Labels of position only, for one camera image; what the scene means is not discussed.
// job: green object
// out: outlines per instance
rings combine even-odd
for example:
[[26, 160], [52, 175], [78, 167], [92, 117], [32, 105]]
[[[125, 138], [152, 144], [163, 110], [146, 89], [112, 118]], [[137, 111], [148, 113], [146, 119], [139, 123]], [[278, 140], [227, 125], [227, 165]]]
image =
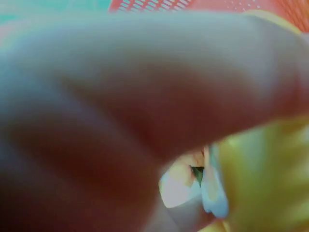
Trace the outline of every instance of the green object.
[[202, 185], [204, 167], [191, 167], [192, 173], [198, 181], [199, 186]]

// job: hand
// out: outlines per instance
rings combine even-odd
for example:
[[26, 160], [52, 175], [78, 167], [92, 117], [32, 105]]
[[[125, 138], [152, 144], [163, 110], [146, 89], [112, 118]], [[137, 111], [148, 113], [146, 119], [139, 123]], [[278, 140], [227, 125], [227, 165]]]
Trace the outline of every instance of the hand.
[[196, 231], [163, 165], [309, 105], [305, 40], [236, 14], [56, 16], [1, 47], [2, 230]]

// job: mesh pattern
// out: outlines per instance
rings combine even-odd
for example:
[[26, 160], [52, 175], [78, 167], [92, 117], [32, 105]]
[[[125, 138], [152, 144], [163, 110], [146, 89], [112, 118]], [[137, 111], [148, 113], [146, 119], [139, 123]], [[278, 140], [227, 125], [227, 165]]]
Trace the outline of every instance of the mesh pattern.
[[309, 32], [309, 1], [308, 0], [277, 0], [285, 11], [288, 20], [303, 32]]
[[110, 11], [182, 11], [195, 0], [114, 0]]

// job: finger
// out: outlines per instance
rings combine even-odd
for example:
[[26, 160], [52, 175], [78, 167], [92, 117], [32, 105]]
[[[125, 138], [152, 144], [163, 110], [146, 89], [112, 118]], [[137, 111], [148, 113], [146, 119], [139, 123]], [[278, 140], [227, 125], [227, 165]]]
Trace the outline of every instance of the finger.
[[190, 166], [182, 162], [175, 162], [169, 169], [169, 175], [177, 182], [189, 187], [195, 179]]
[[156, 159], [307, 110], [307, 44], [276, 25], [205, 13], [82, 20], [26, 33], [6, 57], [108, 112]]
[[192, 167], [204, 166], [204, 156], [201, 150], [188, 152], [180, 157], [180, 160]]

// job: red mesh basket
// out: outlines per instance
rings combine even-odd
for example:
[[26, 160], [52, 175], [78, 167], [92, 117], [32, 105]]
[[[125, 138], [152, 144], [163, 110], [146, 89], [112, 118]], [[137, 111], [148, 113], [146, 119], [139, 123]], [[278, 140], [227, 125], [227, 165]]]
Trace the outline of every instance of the red mesh basket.
[[265, 10], [283, 15], [277, 0], [113, 0], [110, 12], [210, 10], [244, 12]]

